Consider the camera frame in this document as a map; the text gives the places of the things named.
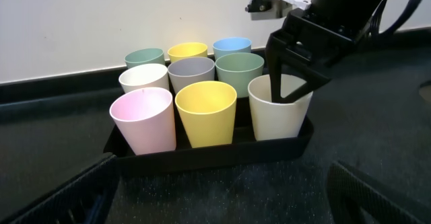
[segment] pink cup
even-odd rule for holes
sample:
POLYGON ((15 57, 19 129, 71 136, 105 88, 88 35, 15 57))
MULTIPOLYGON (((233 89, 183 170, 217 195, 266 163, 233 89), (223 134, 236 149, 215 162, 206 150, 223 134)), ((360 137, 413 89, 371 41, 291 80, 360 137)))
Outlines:
POLYGON ((168 90, 133 90, 115 100, 109 113, 136 155, 175 150, 174 107, 168 90))

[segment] black tray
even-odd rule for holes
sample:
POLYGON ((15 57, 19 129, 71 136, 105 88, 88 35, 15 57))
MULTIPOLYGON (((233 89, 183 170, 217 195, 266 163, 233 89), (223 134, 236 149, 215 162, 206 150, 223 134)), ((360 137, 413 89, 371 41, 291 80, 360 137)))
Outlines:
POLYGON ((111 152, 119 157, 117 161, 124 177, 145 176, 206 167, 294 159, 304 153, 314 132, 311 121, 306 117, 298 137, 256 141, 248 98, 240 98, 236 103, 232 144, 193 149, 175 106, 174 114, 175 151, 136 156, 115 126, 103 152, 111 152))

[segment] plastic cup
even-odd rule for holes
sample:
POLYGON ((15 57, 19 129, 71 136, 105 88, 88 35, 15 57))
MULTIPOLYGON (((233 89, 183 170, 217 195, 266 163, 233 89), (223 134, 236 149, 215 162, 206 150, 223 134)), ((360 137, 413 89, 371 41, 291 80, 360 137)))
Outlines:
POLYGON ((159 87, 137 89, 118 98, 110 116, 136 155, 176 148, 172 94, 159 87))
POLYGON ((238 98, 248 96, 248 84, 262 75, 264 60, 253 53, 237 52, 222 56, 215 62, 218 79, 235 88, 238 98))
POLYGON ((216 60, 235 52, 251 52, 251 41, 247 38, 225 38, 214 42, 213 50, 216 60))
POLYGON ((214 66, 214 61, 205 57, 181 59, 171 63, 168 73, 175 93, 192 83, 214 80, 214 66))
POLYGON ((127 69, 119 77, 125 93, 145 87, 161 87, 169 90, 168 68, 165 65, 149 63, 127 69))
POLYGON ((163 50, 159 48, 137 50, 128 54, 124 58, 124 61, 126 62, 127 68, 129 69, 147 63, 158 63, 165 65, 163 50))
MULTIPOLYGON (((281 75, 281 96, 286 97, 304 83, 305 80, 298 77, 281 75)), ((298 136, 312 92, 291 104, 272 103, 269 75, 263 75, 250 82, 248 94, 256 140, 298 136)))
POLYGON ((232 143, 236 107, 232 86, 219 81, 194 83, 178 92, 175 104, 193 148, 232 143))
POLYGON ((168 50, 168 55, 171 63, 189 57, 207 57, 208 46, 200 42, 182 43, 171 47, 168 50))

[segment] cable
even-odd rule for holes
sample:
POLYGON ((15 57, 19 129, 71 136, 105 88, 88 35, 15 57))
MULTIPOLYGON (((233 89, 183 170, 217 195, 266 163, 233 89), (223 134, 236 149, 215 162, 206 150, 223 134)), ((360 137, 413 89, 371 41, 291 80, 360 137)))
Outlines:
POLYGON ((387 36, 391 36, 395 31, 397 31, 410 17, 413 15, 413 12, 418 8, 419 4, 422 0, 409 0, 407 6, 405 7, 403 13, 398 17, 395 23, 386 29, 381 34, 378 33, 380 28, 380 21, 382 19, 383 10, 385 9, 387 0, 382 0, 378 5, 374 15, 371 19, 370 24, 370 33, 371 36, 375 39, 386 38, 387 36))

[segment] speckled black surface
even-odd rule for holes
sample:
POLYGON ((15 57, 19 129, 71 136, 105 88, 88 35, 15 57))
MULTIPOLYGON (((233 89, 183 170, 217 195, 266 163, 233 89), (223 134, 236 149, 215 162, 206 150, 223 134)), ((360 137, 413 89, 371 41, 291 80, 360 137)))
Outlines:
MULTIPOLYGON (((325 178, 336 159, 431 207, 431 104, 418 95, 431 50, 356 54, 330 74, 300 159, 121 181, 107 223, 332 223, 325 178)), ((25 194, 100 154, 120 93, 0 107, 0 193, 25 194)))

